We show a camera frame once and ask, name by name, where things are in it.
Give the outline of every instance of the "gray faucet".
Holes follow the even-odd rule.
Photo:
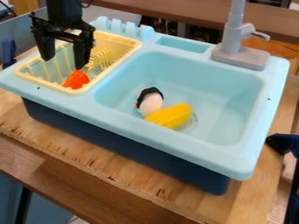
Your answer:
[[[233,0],[222,43],[212,51],[212,59],[223,63],[263,70],[270,54],[265,51],[242,47],[242,41],[251,37],[270,40],[267,34],[257,32],[253,24],[243,24],[246,0]]]

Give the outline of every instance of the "white ball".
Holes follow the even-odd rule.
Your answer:
[[[143,116],[148,116],[161,109],[163,106],[163,99],[159,93],[147,94],[139,106],[139,112]]]

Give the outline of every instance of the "sink basin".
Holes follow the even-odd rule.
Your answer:
[[[0,73],[0,87],[24,97],[32,117],[206,191],[224,193],[228,179],[249,179],[274,119],[289,62],[270,57],[264,71],[249,70],[211,60],[215,45],[154,33],[148,27],[137,30],[120,21],[108,24],[106,18],[93,22],[105,32],[115,29],[140,39],[142,45],[87,91],[66,94],[15,75],[37,53]],[[163,92],[165,107],[190,104],[190,121],[177,130],[145,122],[135,103],[148,87]]]
[[[94,99],[100,105],[141,119],[134,108],[136,97],[145,88],[157,87],[164,95],[165,107],[177,103],[193,107],[192,119],[178,132],[227,146],[241,139],[262,85],[261,78],[246,72],[165,52],[145,52],[102,81]]]

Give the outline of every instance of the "yellow dish rack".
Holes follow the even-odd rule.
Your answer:
[[[104,31],[95,31],[94,39],[96,46],[91,51],[89,63],[82,68],[90,82],[82,88],[71,89],[62,86],[75,70],[73,45],[69,43],[58,44],[55,57],[49,61],[44,61],[40,56],[29,59],[17,67],[15,74],[20,78],[62,93],[77,95],[86,92],[142,45],[142,42],[137,39]]]

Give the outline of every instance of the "dark blue sink base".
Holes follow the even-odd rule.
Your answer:
[[[42,123],[64,130],[211,194],[224,194],[228,188],[231,179],[227,176],[119,136],[34,101],[25,98],[23,101],[29,115]]]

